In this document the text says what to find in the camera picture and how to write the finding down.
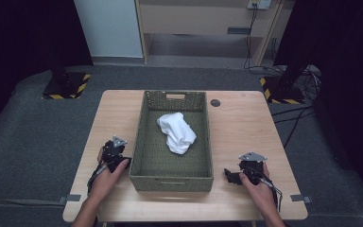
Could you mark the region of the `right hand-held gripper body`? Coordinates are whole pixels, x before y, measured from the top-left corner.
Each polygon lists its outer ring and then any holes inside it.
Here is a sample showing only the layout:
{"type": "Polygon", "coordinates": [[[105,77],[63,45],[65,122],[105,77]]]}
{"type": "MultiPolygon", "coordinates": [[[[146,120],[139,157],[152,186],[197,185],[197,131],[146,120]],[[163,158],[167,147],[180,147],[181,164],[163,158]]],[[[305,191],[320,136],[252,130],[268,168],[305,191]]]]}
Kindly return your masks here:
{"type": "Polygon", "coordinates": [[[239,167],[249,178],[251,183],[258,185],[266,179],[266,175],[263,171],[263,164],[268,159],[267,157],[250,151],[240,155],[239,159],[241,160],[239,167]]]}

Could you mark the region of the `black stand base hazard stripes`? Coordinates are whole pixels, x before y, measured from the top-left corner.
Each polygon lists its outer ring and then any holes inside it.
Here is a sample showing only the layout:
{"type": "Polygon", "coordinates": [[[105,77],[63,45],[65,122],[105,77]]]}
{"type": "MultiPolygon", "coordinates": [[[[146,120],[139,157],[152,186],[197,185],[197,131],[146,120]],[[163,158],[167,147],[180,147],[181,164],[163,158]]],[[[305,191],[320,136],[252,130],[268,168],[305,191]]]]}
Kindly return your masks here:
{"type": "Polygon", "coordinates": [[[54,75],[43,90],[43,98],[79,98],[89,78],[89,74],[80,72],[65,72],[62,76],[54,75]]]}
{"type": "Polygon", "coordinates": [[[304,104],[303,92],[290,80],[282,76],[263,77],[260,79],[267,103],[304,104]]]}

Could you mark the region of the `person's left hand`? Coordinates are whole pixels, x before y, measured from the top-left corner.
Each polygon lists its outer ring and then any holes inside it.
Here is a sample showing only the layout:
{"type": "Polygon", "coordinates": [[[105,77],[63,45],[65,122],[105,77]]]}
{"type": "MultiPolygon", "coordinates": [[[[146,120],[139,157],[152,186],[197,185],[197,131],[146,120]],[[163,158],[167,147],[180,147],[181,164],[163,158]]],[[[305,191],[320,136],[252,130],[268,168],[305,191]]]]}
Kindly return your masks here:
{"type": "Polygon", "coordinates": [[[88,196],[88,201],[96,205],[103,202],[114,189],[114,186],[120,179],[121,174],[126,169],[128,163],[128,159],[123,160],[114,172],[111,172],[107,167],[103,168],[95,177],[92,189],[88,196]]]}

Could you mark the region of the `black curtain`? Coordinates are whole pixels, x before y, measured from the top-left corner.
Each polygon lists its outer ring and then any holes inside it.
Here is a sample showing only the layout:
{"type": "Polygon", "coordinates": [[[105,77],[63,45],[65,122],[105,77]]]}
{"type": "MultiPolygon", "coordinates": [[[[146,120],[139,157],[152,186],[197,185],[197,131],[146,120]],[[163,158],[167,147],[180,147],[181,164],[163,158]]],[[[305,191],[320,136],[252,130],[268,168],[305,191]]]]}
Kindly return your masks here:
{"type": "Polygon", "coordinates": [[[22,79],[92,63],[75,0],[0,0],[0,113],[22,79]]]}
{"type": "Polygon", "coordinates": [[[363,0],[295,0],[275,62],[293,83],[309,65],[320,70],[321,128],[363,181],[363,0]]]}

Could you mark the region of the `grey tape piece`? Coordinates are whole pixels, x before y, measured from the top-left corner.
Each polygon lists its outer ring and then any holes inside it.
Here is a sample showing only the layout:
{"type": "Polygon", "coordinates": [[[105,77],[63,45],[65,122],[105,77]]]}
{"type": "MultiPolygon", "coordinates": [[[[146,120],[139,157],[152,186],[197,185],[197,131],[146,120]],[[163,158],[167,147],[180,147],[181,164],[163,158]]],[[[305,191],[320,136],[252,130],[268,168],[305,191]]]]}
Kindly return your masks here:
{"type": "Polygon", "coordinates": [[[59,198],[59,203],[66,204],[68,201],[80,201],[81,196],[75,194],[69,194],[59,198]]]}
{"type": "Polygon", "coordinates": [[[301,195],[301,194],[291,194],[290,198],[291,198],[292,201],[303,201],[304,203],[312,202],[311,197],[304,196],[304,195],[301,195]]]}

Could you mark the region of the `white wall socket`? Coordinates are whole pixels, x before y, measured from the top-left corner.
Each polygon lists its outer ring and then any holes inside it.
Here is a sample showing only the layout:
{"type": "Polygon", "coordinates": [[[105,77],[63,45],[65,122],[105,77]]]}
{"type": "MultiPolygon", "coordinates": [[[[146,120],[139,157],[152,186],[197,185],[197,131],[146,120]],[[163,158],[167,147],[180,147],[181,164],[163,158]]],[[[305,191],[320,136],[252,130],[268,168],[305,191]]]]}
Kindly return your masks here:
{"type": "Polygon", "coordinates": [[[272,0],[249,0],[248,9],[263,9],[267,10],[270,7],[272,0]]]}

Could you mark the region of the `white cloth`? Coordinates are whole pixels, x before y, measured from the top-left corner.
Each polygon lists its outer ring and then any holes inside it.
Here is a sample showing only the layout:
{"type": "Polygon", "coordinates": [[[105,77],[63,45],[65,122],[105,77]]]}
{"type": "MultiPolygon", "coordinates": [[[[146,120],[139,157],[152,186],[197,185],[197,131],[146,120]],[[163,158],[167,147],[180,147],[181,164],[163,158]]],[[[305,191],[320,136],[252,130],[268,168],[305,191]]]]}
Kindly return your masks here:
{"type": "Polygon", "coordinates": [[[157,124],[166,135],[166,144],[173,153],[183,155],[197,138],[182,113],[164,114],[157,119],[157,124]]]}

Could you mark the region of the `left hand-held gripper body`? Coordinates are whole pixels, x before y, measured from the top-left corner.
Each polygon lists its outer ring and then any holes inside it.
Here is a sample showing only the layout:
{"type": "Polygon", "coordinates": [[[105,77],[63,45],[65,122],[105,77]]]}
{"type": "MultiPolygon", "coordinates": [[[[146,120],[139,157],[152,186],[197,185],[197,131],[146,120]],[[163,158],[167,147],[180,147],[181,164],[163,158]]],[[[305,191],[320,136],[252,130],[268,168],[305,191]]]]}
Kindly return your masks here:
{"type": "Polygon", "coordinates": [[[123,156],[123,151],[128,142],[117,136],[114,136],[112,140],[109,140],[103,146],[101,160],[107,165],[110,172],[114,172],[117,169],[116,157],[123,156]]]}

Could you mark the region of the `green woven basket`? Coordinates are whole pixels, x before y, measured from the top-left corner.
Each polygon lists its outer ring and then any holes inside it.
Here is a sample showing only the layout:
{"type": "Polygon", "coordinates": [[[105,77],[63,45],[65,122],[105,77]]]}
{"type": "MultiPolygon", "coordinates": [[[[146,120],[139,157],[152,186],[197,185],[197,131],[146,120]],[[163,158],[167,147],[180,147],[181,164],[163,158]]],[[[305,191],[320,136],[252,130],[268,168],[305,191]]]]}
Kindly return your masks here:
{"type": "Polygon", "coordinates": [[[204,92],[145,91],[130,179],[138,191],[209,192],[214,180],[207,98],[204,92]],[[184,154],[172,152],[157,124],[181,113],[197,139],[184,154]]]}

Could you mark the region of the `person's right hand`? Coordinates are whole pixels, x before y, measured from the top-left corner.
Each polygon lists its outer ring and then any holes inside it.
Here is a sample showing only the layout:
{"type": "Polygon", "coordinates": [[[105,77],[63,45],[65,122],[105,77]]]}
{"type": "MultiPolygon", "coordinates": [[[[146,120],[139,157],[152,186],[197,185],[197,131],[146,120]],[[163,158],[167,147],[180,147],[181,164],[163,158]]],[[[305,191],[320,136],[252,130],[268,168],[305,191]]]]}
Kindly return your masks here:
{"type": "Polygon", "coordinates": [[[260,211],[261,216],[263,211],[277,211],[271,189],[266,184],[259,183],[258,185],[254,185],[250,182],[249,178],[244,173],[240,173],[240,179],[242,181],[242,184],[249,191],[249,194],[251,195],[254,204],[260,211]]]}

